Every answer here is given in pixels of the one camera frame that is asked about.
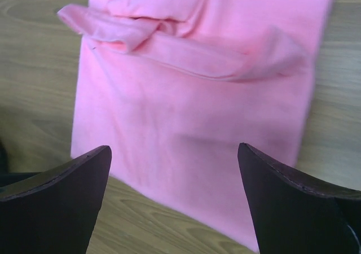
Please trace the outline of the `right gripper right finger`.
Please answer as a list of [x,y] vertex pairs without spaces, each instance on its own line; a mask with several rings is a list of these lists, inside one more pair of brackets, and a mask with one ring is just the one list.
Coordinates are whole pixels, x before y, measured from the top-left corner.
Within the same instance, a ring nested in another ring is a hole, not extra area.
[[360,191],[242,143],[238,161],[260,253],[360,253]]

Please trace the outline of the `light pink t shirt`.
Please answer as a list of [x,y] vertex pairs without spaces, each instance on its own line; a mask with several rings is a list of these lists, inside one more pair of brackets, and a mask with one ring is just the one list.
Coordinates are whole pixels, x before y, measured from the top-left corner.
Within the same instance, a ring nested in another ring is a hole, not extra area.
[[110,174],[253,251],[237,149],[297,161],[333,0],[89,0],[71,157],[106,144]]

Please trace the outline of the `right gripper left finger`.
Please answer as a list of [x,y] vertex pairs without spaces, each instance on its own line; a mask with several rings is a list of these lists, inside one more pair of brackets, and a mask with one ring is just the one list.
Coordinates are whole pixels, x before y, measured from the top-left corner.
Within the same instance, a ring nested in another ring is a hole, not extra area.
[[97,147],[44,172],[10,173],[1,149],[1,253],[86,253],[112,151]]

